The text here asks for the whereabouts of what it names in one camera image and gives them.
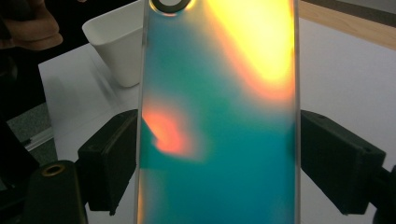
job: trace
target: phone back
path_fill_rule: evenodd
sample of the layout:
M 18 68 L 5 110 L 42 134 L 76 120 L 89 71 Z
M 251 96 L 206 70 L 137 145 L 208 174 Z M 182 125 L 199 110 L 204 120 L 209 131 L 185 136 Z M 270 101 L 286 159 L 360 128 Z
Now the phone back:
M 299 223 L 294 4 L 147 2 L 137 223 Z

